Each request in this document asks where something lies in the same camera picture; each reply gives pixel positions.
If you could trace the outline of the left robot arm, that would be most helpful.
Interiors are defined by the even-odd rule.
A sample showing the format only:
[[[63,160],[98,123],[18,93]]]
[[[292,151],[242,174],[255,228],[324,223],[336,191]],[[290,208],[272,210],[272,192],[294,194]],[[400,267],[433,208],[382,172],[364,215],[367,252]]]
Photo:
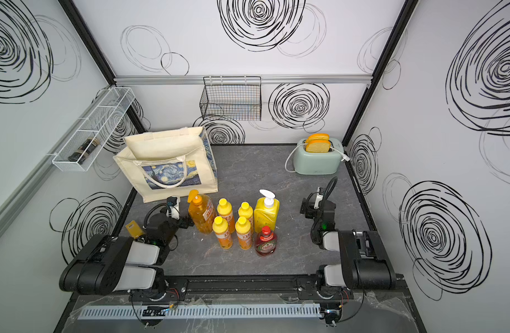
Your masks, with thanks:
[[[181,215],[179,202],[178,196],[169,197],[154,206],[141,225],[126,225],[128,237],[93,236],[63,270],[60,290],[99,296],[141,291],[162,298],[169,287],[160,265],[174,250],[177,230],[194,226],[189,216]]]

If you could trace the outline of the yellow pump dish soap bottle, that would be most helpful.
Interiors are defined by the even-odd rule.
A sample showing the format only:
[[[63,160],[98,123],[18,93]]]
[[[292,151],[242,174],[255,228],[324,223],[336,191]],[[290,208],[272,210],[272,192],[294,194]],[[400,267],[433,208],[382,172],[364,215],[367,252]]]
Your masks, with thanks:
[[[259,192],[262,197],[257,201],[253,211],[254,232],[260,233],[265,226],[275,231],[280,201],[269,190],[259,190]]]

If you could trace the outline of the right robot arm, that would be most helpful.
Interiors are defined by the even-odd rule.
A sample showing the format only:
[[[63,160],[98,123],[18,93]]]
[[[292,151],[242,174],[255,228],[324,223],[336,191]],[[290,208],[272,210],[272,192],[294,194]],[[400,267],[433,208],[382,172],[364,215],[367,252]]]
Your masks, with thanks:
[[[300,213],[313,221],[313,244],[339,254],[338,264],[322,265],[317,271],[320,287],[394,289],[397,276],[378,232],[336,228],[336,205],[329,197],[337,182],[332,178],[326,187],[304,198],[300,207]]]

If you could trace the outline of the tall orange dish soap bottle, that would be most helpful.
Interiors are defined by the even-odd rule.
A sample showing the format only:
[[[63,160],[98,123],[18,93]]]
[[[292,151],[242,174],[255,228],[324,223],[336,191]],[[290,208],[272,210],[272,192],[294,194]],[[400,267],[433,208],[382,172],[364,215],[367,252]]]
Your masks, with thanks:
[[[188,195],[188,213],[195,227],[203,234],[213,233],[213,222],[216,217],[210,196],[191,190]]]

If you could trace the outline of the canvas starry night tote bag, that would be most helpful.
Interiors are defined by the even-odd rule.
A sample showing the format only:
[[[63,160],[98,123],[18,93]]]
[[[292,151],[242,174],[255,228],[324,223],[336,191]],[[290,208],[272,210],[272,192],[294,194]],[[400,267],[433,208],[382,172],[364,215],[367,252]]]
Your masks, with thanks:
[[[204,127],[148,132],[124,138],[113,157],[143,202],[218,192],[217,165]]]

